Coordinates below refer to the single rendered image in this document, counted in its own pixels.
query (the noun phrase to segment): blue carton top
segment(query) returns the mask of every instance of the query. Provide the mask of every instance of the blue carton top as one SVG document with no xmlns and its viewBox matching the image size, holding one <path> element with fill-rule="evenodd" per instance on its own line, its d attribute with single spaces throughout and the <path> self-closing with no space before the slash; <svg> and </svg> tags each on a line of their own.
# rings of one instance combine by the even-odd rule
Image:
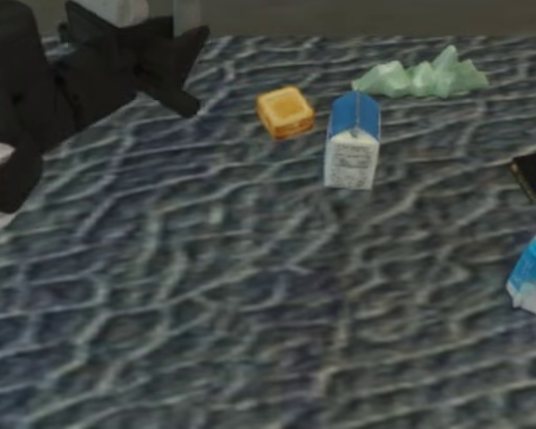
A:
<svg viewBox="0 0 536 429">
<path fill-rule="evenodd" d="M 362 130 L 380 140 L 381 114 L 377 102 L 360 91 L 350 91 L 331 105 L 328 138 L 348 130 Z"/>
</svg>

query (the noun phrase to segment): wavy tablecloth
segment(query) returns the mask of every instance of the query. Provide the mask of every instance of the wavy tablecloth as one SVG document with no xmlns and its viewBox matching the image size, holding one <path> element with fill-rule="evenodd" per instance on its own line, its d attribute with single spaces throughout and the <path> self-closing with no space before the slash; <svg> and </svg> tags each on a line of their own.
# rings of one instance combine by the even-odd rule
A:
<svg viewBox="0 0 536 429">
<path fill-rule="evenodd" d="M 370 193 L 322 187 L 334 97 L 455 43 L 492 88 L 380 98 Z M 59 48 L 48 41 L 50 52 Z M 258 93 L 316 129 L 274 144 Z M 220 38 L 182 121 L 140 97 L 49 156 L 0 231 L 0 429 L 536 429 L 536 38 Z"/>
</svg>

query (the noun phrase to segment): table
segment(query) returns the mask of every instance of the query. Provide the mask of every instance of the table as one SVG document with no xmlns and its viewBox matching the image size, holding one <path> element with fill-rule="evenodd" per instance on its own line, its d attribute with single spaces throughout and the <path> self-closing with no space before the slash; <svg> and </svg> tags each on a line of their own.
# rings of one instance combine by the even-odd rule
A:
<svg viewBox="0 0 536 429">
<path fill-rule="evenodd" d="M 456 44 L 492 88 L 379 99 L 372 194 L 322 187 L 330 102 Z M 56 47 L 47 42 L 50 53 Z M 258 93 L 316 129 L 272 143 Z M 219 38 L 182 121 L 140 97 L 52 154 L 0 231 L 0 428 L 536 428 L 536 38 Z"/>
</svg>

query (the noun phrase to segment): orange block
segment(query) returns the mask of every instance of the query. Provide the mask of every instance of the orange block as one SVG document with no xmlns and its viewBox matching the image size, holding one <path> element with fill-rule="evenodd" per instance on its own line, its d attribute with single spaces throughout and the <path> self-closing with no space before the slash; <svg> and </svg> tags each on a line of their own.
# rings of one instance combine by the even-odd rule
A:
<svg viewBox="0 0 536 429">
<path fill-rule="evenodd" d="M 314 127 L 314 109 L 296 87 L 261 94 L 256 111 L 264 127 L 277 139 L 287 139 Z"/>
</svg>

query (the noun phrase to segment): background wall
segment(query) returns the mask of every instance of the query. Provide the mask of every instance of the background wall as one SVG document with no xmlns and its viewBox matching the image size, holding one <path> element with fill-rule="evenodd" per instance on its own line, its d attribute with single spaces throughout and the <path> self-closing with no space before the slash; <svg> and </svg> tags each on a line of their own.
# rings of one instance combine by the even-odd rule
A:
<svg viewBox="0 0 536 429">
<path fill-rule="evenodd" d="M 24 0 L 44 33 L 63 0 Z M 172 0 L 149 0 L 152 14 Z M 536 34 L 536 0 L 201 0 L 203 20 L 223 35 Z"/>
</svg>

